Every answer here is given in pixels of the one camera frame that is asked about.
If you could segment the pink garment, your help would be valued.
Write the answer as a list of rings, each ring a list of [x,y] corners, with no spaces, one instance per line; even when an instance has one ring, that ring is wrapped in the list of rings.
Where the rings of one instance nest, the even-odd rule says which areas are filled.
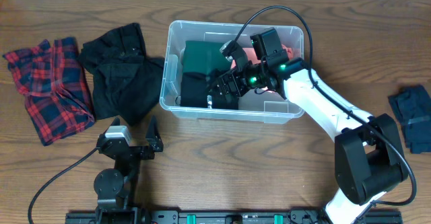
[[[291,74],[303,68],[303,60],[294,56],[292,48],[283,44],[276,47],[273,51],[263,50],[261,46],[238,47],[236,52],[243,50],[253,64],[261,64],[261,76],[263,92],[272,91],[279,95],[284,95],[284,81],[289,79]]]

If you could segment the dark green garment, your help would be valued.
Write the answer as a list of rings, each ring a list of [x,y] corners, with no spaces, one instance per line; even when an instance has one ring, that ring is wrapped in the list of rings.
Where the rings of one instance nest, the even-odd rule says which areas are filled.
[[[229,70],[232,63],[220,52],[223,45],[221,42],[186,41],[181,61],[183,73],[209,75],[214,70]]]

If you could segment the large black garment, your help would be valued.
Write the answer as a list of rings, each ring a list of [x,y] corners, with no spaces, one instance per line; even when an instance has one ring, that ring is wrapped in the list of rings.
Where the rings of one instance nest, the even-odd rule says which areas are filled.
[[[98,120],[120,116],[133,126],[158,103],[164,58],[147,54],[138,23],[84,43],[78,61],[93,76],[92,102]]]

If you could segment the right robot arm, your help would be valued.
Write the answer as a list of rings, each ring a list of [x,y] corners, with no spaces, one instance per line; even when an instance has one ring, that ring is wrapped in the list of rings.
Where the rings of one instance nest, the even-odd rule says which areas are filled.
[[[222,45],[221,54],[235,65],[212,83],[211,90],[231,99],[266,89],[302,108],[335,143],[339,189],[324,208],[324,220],[362,222],[384,194],[413,177],[395,121],[387,114],[374,117],[342,98],[304,59],[288,55],[275,29],[252,35],[251,44],[258,64],[236,40]]]

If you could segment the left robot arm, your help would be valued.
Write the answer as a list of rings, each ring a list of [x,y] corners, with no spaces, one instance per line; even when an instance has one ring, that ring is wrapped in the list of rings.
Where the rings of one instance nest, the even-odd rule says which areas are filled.
[[[112,124],[98,137],[96,149],[114,160],[114,167],[102,170],[94,180],[98,196],[95,224],[151,223],[149,211],[134,203],[141,162],[151,160],[162,152],[164,144],[153,116],[145,135],[147,145],[131,146],[131,133],[120,120]]]

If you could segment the clear plastic storage bin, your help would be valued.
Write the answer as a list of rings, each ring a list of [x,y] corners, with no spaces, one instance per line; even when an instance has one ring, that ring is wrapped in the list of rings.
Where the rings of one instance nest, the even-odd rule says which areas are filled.
[[[224,44],[233,40],[241,27],[241,24],[186,20],[176,20],[170,24],[159,100],[163,109],[172,112],[178,118],[246,120],[270,124],[285,124],[304,114],[302,108],[283,100],[276,93],[266,92],[257,95],[252,90],[239,99],[237,110],[191,108],[180,105],[180,85],[186,41],[195,40]]]

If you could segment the red navy plaid garment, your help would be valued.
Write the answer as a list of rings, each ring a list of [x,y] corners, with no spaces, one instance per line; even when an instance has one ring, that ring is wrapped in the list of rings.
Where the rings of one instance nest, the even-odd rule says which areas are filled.
[[[15,87],[44,146],[85,131],[96,118],[73,37],[3,55]]]

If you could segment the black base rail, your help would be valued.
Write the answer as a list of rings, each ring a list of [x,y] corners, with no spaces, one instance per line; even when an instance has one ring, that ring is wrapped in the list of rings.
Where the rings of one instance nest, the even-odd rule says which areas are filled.
[[[330,220],[320,211],[292,210],[284,213],[222,213],[122,211],[116,213],[67,213],[65,224],[319,224]]]

